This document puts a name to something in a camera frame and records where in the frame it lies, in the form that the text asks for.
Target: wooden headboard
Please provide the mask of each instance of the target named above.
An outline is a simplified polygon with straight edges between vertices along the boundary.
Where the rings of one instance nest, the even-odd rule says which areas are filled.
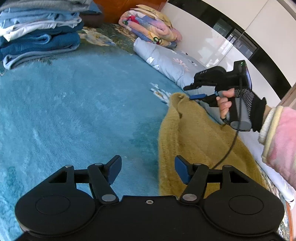
[[[166,0],[94,0],[94,2],[103,6],[105,22],[118,23],[124,12],[135,8],[138,4],[145,4],[160,11]]]

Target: white wall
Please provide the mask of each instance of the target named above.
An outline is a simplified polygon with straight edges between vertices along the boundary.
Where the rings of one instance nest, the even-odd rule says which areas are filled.
[[[170,18],[173,27],[183,36],[183,41],[178,43],[178,50],[185,51],[207,68],[220,65],[227,71],[233,69],[234,61],[246,60],[254,92],[260,98],[266,97],[267,103],[271,106],[276,106],[280,102],[279,97],[261,73],[222,35],[198,18],[170,3],[164,6],[162,12]]]
[[[267,0],[203,0],[236,22],[244,30],[250,25]]]
[[[268,0],[246,29],[271,57],[291,86],[296,82],[296,20],[276,0]]]

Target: folded gray garment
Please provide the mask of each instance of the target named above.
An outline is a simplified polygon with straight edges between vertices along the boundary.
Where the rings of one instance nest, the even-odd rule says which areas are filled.
[[[57,50],[50,50],[50,51],[32,51],[32,52],[27,52],[27,53],[18,54],[18,55],[8,54],[3,59],[3,66],[8,70],[13,69],[14,67],[16,67],[17,65],[23,62],[37,59],[37,58],[49,57],[49,56],[60,54],[60,53],[67,53],[70,51],[74,51],[78,47],[79,47],[79,44],[71,45],[70,47],[64,48],[64,49],[57,49]]]
[[[17,8],[42,8],[51,10],[63,10],[70,12],[83,12],[89,9],[92,0],[7,0],[0,7],[0,11],[4,9]]]

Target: round metal cap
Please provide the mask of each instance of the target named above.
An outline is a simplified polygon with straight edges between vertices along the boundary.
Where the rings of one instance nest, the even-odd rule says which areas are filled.
[[[183,199],[189,202],[195,201],[197,199],[197,196],[191,193],[183,195]]]
[[[105,202],[112,202],[116,199],[116,197],[113,194],[105,194],[102,196],[102,200]]]

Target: black device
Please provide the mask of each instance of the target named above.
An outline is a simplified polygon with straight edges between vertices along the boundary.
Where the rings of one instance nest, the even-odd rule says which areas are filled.
[[[175,158],[187,185],[175,196],[123,196],[110,187],[121,157],[85,170],[66,165],[17,202],[15,216],[25,232],[17,241],[283,241],[276,233],[281,201],[230,165],[222,170]],[[78,190],[89,183],[92,193]],[[207,183],[220,190],[204,199]]]
[[[248,88],[252,89],[252,82],[250,74],[248,71],[247,64],[244,60],[236,61],[233,65],[233,70],[226,72],[226,70],[221,66],[215,66],[201,72],[198,72],[194,76],[194,82],[185,86],[183,90],[188,91],[192,89],[197,89],[203,85],[214,86],[215,93],[212,95],[194,95],[190,96],[191,100],[201,100],[209,104],[210,107],[218,107],[216,97],[223,97],[222,91],[229,90],[233,87],[240,87],[240,81],[242,82],[242,89]],[[249,120],[246,105],[242,103],[241,117],[239,116],[238,110],[240,109],[239,98],[230,98],[229,101],[232,102],[232,106],[229,108],[229,112],[226,115],[226,119],[230,122],[230,126],[240,131],[248,131],[251,129],[252,124]]]

